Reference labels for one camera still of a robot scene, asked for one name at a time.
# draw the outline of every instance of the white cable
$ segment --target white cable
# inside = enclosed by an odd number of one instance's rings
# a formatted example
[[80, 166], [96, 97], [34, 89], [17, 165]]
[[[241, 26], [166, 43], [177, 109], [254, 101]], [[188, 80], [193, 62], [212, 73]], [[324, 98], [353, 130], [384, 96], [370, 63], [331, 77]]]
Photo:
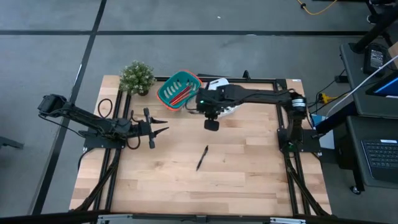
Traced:
[[388, 61], [387, 63], [385, 63], [383, 66], [379, 67], [379, 69], [377, 69], [372, 75], [370, 75], [369, 77], [367, 77], [365, 80], [363, 80], [363, 82], [361, 84], [359, 84], [353, 91], [351, 91], [350, 93], [348, 93], [342, 100], [340, 100], [339, 102], [337, 102], [334, 106], [332, 106], [330, 108], [330, 110], [328, 111], [328, 113], [326, 114], [326, 117], [329, 117], [329, 113], [337, 106], [339, 105], [341, 102], [343, 102], [345, 99], [347, 99], [349, 96], [351, 96], [358, 88], [361, 87], [361, 85], [363, 85], [363, 83], [366, 83], [370, 78], [372, 78], [377, 72], [379, 72], [380, 70], [382, 70], [384, 67], [386, 67], [387, 65], [389, 65], [391, 62], [393, 62], [395, 59], [398, 58], [398, 55], [395, 56], [393, 59], [391, 59], [390, 61]]

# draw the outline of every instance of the gray floor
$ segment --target gray floor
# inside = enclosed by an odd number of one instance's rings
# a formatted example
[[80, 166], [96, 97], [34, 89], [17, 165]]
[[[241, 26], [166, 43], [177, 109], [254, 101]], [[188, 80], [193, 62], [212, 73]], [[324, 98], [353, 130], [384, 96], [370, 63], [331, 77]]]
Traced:
[[[307, 4], [317, 11], [328, 3]], [[0, 0], [0, 29], [91, 30], [99, 5], [100, 0]], [[363, 3], [355, 2], [338, 2], [324, 15], [311, 17], [293, 0], [108, 0], [99, 29], [369, 30], [368, 14]], [[396, 33], [393, 30], [392, 36], [397, 37]], [[76, 104], [93, 111], [102, 76], [118, 74], [132, 60], [153, 66], [155, 75], [189, 69], [240, 77], [249, 70], [252, 77], [299, 78], [313, 101], [315, 93], [343, 69], [339, 45], [356, 40], [358, 37], [97, 36]], [[45, 94], [70, 94], [87, 41], [88, 36], [0, 36], [0, 136], [25, 143], [22, 151], [0, 150], [0, 217], [28, 212], [57, 130], [37, 117], [37, 105]], [[333, 85], [327, 93], [339, 95], [346, 90], [347, 85]], [[82, 128], [74, 123], [70, 127]], [[67, 133], [45, 213], [67, 211], [82, 144], [82, 139]], [[397, 222], [398, 191], [367, 187], [356, 196], [348, 190], [353, 184], [351, 173], [330, 164], [323, 170], [335, 215]]]

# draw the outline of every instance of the caster wheel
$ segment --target caster wheel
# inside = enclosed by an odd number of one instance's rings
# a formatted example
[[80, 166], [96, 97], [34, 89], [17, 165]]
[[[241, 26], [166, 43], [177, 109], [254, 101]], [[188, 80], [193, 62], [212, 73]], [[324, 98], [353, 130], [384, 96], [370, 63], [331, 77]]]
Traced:
[[361, 194], [361, 192], [355, 186], [352, 186], [349, 189], [352, 191], [352, 193], [354, 193], [356, 195], [360, 195]]

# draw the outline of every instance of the green basket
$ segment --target green basket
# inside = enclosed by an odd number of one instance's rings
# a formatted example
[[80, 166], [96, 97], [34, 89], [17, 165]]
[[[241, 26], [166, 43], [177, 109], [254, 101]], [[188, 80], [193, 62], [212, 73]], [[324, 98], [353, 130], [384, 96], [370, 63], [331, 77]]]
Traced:
[[167, 109], [177, 111], [201, 85], [201, 80], [192, 72], [179, 71], [159, 88], [157, 98]]

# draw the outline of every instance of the potted plant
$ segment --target potted plant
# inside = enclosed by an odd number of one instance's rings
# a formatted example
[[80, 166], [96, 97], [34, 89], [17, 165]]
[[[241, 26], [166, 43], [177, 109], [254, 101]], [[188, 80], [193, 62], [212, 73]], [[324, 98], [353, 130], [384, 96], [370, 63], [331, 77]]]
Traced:
[[154, 68], [144, 62], [133, 61], [122, 70], [120, 89], [132, 95], [145, 96], [156, 82], [153, 71]]

